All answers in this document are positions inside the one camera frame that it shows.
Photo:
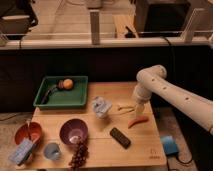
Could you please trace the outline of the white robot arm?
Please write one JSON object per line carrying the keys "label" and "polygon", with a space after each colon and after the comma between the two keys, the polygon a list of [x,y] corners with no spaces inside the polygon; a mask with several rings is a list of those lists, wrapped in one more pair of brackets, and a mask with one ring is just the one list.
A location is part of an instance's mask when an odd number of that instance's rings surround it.
{"label": "white robot arm", "polygon": [[134,100],[144,105],[155,93],[213,135],[213,101],[169,83],[166,76],[162,65],[140,70],[136,75]]}

